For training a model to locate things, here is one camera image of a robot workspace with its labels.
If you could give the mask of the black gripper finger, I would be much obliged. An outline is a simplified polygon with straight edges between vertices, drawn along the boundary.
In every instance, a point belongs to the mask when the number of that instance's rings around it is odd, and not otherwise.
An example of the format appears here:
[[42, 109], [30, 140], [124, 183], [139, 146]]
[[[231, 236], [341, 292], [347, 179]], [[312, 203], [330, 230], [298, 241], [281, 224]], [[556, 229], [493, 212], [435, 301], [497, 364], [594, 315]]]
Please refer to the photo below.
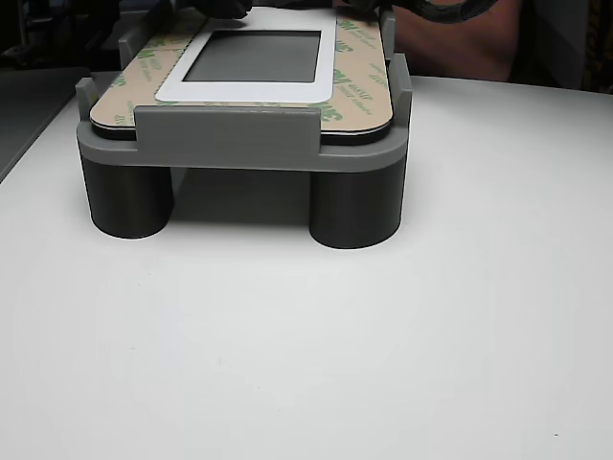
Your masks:
[[213, 19], [242, 19], [253, 8], [252, 0], [189, 0], [188, 4]]

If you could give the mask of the holder gripper blue-padded finger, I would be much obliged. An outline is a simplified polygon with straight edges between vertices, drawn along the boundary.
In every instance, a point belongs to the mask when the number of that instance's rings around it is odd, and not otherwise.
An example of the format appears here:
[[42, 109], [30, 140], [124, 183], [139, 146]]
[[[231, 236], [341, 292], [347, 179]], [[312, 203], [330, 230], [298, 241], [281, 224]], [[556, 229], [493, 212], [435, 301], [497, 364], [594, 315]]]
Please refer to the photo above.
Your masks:
[[335, 7], [351, 7], [357, 12], [370, 13], [378, 8], [392, 7], [393, 1], [387, 0], [334, 0]]

